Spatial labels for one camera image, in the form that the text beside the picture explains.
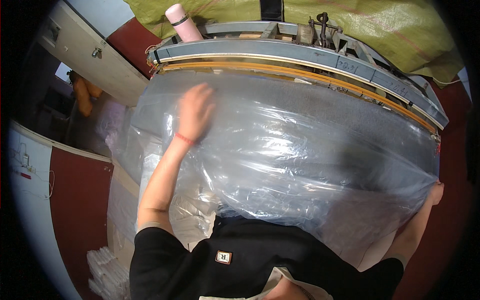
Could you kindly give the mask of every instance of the door handle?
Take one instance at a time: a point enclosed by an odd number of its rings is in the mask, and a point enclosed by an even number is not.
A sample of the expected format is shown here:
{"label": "door handle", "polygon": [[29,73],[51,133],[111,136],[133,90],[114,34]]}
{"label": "door handle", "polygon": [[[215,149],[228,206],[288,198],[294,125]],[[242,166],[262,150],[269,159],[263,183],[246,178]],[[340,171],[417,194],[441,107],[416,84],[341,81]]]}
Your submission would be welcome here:
{"label": "door handle", "polygon": [[97,57],[100,53],[102,53],[102,48],[100,47],[95,47],[95,50],[92,52],[92,57],[95,58]]}

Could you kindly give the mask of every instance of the white cabinet door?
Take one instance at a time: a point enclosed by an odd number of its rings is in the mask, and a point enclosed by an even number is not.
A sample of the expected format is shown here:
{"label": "white cabinet door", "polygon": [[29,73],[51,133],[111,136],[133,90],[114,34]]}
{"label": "white cabinet door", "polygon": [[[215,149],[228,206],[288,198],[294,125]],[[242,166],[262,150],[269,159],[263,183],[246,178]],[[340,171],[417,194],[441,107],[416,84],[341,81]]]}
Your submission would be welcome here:
{"label": "white cabinet door", "polygon": [[[55,5],[37,40],[57,59],[124,105],[136,106],[148,84],[63,1]],[[92,57],[96,48],[101,52]]]}

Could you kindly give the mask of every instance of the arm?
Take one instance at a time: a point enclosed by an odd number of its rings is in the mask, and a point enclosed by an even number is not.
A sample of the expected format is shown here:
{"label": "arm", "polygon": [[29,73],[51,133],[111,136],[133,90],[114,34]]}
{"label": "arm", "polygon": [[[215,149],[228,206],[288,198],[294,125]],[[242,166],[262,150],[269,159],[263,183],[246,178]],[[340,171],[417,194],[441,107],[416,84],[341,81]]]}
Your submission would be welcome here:
{"label": "arm", "polygon": [[[178,133],[190,141],[197,141],[205,131],[215,109],[209,97],[213,90],[207,84],[196,85],[179,100],[180,126]],[[173,234],[168,209],[177,183],[180,164],[191,145],[175,136],[160,159],[148,182],[138,207],[138,228],[146,222],[157,222]]]}
{"label": "arm", "polygon": [[420,240],[425,232],[425,228],[427,227],[432,206],[437,205],[440,202],[443,193],[444,184],[437,180],[435,185],[430,189],[430,193],[427,196],[425,204],[410,220],[405,227],[405,230],[393,241],[392,245],[382,259],[401,255],[406,260],[402,262],[405,267],[420,244]]}

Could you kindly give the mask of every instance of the metal frame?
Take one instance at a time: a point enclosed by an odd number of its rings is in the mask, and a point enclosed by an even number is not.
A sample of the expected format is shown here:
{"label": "metal frame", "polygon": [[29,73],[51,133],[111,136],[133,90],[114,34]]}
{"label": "metal frame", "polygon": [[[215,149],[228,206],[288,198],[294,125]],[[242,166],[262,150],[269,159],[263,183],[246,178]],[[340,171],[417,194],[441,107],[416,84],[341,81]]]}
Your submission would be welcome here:
{"label": "metal frame", "polygon": [[[276,23],[279,33],[295,35],[297,25]],[[272,22],[217,23],[199,28],[204,34],[219,32],[263,31],[272,29]],[[367,48],[359,41],[343,34],[334,33],[338,39],[348,39],[349,48],[355,49],[359,58],[342,55],[333,50],[315,46],[296,45],[287,41],[263,38],[216,38],[189,43],[162,43],[149,52],[148,58],[155,63],[206,57],[247,57],[264,60],[288,61],[314,68],[326,69],[357,79],[392,94],[420,113],[424,114],[440,129],[448,124],[443,109],[433,103],[418,89],[382,68],[377,67]]]}

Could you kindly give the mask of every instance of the person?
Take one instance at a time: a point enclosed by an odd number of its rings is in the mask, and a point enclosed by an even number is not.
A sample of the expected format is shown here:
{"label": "person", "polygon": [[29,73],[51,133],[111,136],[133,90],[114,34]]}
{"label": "person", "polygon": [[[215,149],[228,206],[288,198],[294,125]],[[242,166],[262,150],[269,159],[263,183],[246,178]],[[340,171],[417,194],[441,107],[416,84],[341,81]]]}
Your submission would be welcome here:
{"label": "person", "polygon": [[213,233],[189,252],[175,238],[168,208],[180,164],[208,127],[213,90],[200,84],[179,100],[177,133],[156,167],[138,209],[130,266],[137,299],[388,299],[443,195],[437,181],[425,204],[383,259],[359,272],[309,233],[243,217],[215,219]]}

